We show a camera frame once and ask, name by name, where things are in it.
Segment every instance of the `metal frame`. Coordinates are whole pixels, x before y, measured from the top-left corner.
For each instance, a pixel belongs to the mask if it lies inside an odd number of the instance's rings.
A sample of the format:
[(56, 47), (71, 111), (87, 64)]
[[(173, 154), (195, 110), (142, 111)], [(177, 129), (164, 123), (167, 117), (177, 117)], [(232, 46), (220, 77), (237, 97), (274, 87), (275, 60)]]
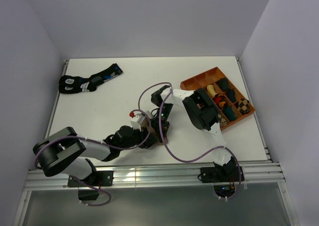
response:
[[(212, 167), (213, 164), (174, 164), (141, 167), (97, 167), (98, 171), (112, 170), (113, 184), (107, 189), (152, 188), (176, 186), (202, 186), (197, 179), (201, 167)], [(243, 184), (285, 182), (279, 163), (241, 164), (245, 171)], [(29, 171), (24, 185), (25, 191), (78, 190), (68, 188), (68, 175), (59, 174), (46, 177), (42, 171)]]
[(281, 197), (287, 211), (289, 222), (292, 226), (300, 226), (300, 222), (297, 217), (297, 213), (293, 204), (293, 201), (288, 193), (287, 185), (285, 182), (278, 183)]
[[(252, 103), (249, 90), (241, 69), (239, 59), (237, 59), (238, 67), (242, 75), (248, 98)], [(64, 62), (62, 75), (65, 74), (69, 61)], [(52, 121), (58, 104), (59, 93), (57, 93), (48, 128), (45, 137), (49, 136)], [(240, 162), (245, 174), (244, 189), (247, 184), (251, 183), (278, 183), (282, 192), (283, 201), (287, 210), (289, 220), (292, 225), (298, 222), (296, 212), (293, 209), (292, 201), (286, 189), (285, 178), (279, 163), (273, 163), (269, 151), (267, 149), (264, 136), (262, 134), (257, 115), (254, 113), (259, 133), (265, 147), (268, 160)], [(97, 166), (97, 170), (113, 170), (113, 185), (109, 188), (150, 188), (150, 187), (177, 187), (177, 186), (204, 186), (197, 176), (200, 174), (201, 167), (211, 167), (212, 164), (174, 164), (174, 165), (153, 165), (139, 167), (102, 167)], [(46, 177), (42, 171), (29, 171), (23, 188), (19, 207), (15, 216), (14, 226), (22, 226), (25, 214), (27, 212), (28, 203), (32, 191), (50, 191), (50, 190), (78, 190), (78, 188), (67, 187), (68, 176), (59, 174), (54, 177)], [(215, 183), (214, 185), (222, 185), (224, 183)]]

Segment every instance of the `white enclosure wall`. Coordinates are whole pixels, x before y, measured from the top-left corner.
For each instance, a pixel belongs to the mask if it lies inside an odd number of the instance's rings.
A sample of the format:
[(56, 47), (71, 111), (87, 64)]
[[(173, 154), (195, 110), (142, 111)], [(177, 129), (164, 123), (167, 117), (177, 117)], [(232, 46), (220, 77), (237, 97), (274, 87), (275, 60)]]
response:
[(27, 0), (0, 0), (0, 225), (9, 226), (52, 110), (62, 61)]
[(28, 0), (65, 58), (240, 56), (268, 0)]
[(319, 0), (270, 0), (242, 67), (303, 226), (318, 225)]

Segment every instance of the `red object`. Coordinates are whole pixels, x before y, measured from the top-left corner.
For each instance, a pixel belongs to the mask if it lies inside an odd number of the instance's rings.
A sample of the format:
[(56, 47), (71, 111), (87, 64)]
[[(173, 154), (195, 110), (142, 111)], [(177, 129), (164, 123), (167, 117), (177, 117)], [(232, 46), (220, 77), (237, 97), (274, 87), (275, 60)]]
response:
[(218, 105), (222, 99), (223, 99), (223, 97), (220, 96), (220, 97), (214, 98), (214, 101)]

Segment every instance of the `black sock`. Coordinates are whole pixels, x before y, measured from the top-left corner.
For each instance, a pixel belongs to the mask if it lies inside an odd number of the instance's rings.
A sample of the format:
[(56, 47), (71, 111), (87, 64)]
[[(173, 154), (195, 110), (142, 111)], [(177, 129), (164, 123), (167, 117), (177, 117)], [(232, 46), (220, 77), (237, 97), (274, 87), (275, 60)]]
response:
[(62, 94), (76, 94), (82, 92), (81, 88), (59, 85), (59, 92)]
[(96, 86), (102, 85), (104, 82), (122, 74), (123, 71), (114, 63), (109, 68), (90, 76), (90, 81)]
[(122, 74), (123, 71), (114, 63), (109, 68), (91, 75), (89, 78), (80, 76), (63, 75), (59, 80), (59, 92), (63, 94), (75, 94), (80, 92), (92, 92), (97, 86)]
[(63, 75), (59, 80), (59, 85), (71, 88), (79, 88), (83, 92), (91, 92), (96, 90), (96, 85), (89, 78), (80, 76)]

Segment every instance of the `orange compartment organizer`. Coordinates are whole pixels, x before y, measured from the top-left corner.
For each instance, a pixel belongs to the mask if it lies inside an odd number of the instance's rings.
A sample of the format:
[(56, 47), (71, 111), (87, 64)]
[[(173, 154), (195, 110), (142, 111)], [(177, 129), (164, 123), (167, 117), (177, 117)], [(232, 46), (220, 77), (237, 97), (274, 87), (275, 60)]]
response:
[[(228, 97), (227, 97), (227, 91), (222, 91), (222, 89), (218, 86), (218, 81), (222, 78), (226, 78), (228, 80), (228, 85), (230, 89), (233, 89), (235, 92), (235, 102), (232, 102)], [(237, 122), (241, 121), (242, 119), (245, 119), (249, 115), (253, 114), (255, 112), (255, 108), (249, 103), (248, 108), (249, 108), (249, 113), (247, 114), (242, 114), (238, 110), (238, 105), (239, 105), (239, 100), (240, 99), (245, 99), (245, 97), (240, 93), (240, 91), (234, 86), (234, 84), (224, 75), (224, 73), (218, 68), (215, 67), (213, 69), (210, 69), (206, 72), (203, 72), (197, 76), (194, 76), (192, 78), (189, 78), (185, 81), (182, 81), (180, 83), (180, 88), (182, 90), (197, 90), (198, 88), (204, 88), (207, 91), (207, 86), (208, 85), (213, 85), (214, 90), (217, 94), (223, 94), (223, 96), (226, 98), (227, 105), (231, 108), (231, 110), (234, 112), (234, 115), (237, 117), (236, 120), (230, 121), (222, 112), (223, 109), (220, 109), (217, 105), (217, 108), (219, 109), (219, 114), (221, 115), (222, 118), (224, 118), (227, 121), (226, 126), (221, 126), (220, 129), (224, 130), (228, 128), (229, 126), (236, 124)]]

